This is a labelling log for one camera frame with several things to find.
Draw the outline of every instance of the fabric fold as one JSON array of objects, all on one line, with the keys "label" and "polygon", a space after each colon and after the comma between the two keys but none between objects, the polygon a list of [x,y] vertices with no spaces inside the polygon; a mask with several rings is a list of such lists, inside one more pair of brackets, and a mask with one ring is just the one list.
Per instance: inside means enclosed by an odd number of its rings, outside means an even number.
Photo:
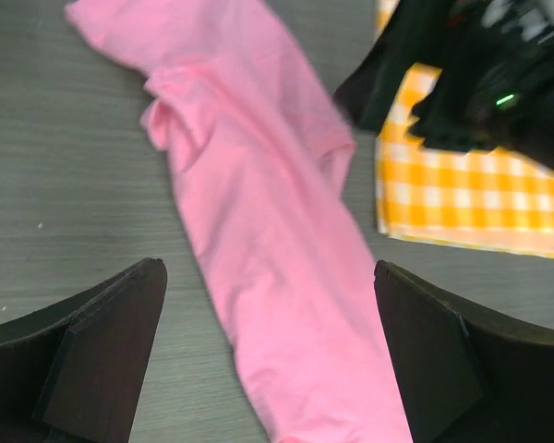
[{"label": "fabric fold", "polygon": [[66,15],[148,78],[141,123],[271,441],[411,442],[373,257],[340,197],[355,143],[279,19],[259,0],[78,0]]}]

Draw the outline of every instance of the gray wooden table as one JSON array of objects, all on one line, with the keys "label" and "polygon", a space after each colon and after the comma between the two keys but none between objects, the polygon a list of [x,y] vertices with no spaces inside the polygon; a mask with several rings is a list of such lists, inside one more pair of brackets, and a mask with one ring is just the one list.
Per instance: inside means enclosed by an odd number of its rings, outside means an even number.
[{"label": "gray wooden table", "polygon": [[[164,157],[138,127],[143,79],[86,47],[64,3],[0,0],[0,323],[161,257],[170,285],[132,441],[266,441],[175,214]],[[372,0],[271,4],[330,90],[374,35]],[[358,140],[345,201],[376,257],[554,327],[554,261],[376,234],[373,143]]]}]

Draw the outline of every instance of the pink shirt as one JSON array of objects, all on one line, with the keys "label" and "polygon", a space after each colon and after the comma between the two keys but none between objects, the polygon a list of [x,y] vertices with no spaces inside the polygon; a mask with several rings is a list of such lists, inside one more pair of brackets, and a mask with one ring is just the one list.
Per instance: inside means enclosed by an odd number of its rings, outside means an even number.
[{"label": "pink shirt", "polygon": [[148,79],[141,123],[167,152],[271,441],[412,442],[374,260],[340,198],[355,144],[279,19],[259,0],[78,0],[66,14],[95,50]]}]

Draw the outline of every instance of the black plastic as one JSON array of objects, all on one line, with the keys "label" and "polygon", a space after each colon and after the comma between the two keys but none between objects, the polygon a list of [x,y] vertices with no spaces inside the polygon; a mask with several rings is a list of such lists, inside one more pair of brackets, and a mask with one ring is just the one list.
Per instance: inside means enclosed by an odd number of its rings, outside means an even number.
[{"label": "black plastic", "polygon": [[415,443],[554,442],[554,330],[391,263],[376,297]]},{"label": "black plastic", "polygon": [[165,290],[145,259],[0,325],[0,443],[128,442]]},{"label": "black plastic", "polygon": [[439,0],[435,7],[400,0],[334,100],[355,127],[378,135],[407,70],[434,66],[439,79],[411,112],[417,119],[409,132],[424,147],[467,152],[503,146],[554,169],[554,124],[541,124],[537,115],[539,103],[554,114],[554,24],[526,40],[522,17],[541,7],[532,0],[509,4],[508,14],[489,26],[483,25],[485,0]]}]

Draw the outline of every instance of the yellow checkered cloth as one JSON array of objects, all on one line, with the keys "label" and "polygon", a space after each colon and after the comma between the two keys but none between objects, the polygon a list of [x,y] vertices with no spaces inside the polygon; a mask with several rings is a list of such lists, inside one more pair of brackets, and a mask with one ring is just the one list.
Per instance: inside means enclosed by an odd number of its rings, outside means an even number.
[{"label": "yellow checkered cloth", "polygon": [[[380,0],[378,29],[396,0]],[[379,231],[403,240],[554,257],[554,173],[523,156],[423,150],[406,135],[437,73],[407,74],[376,147]]]}]

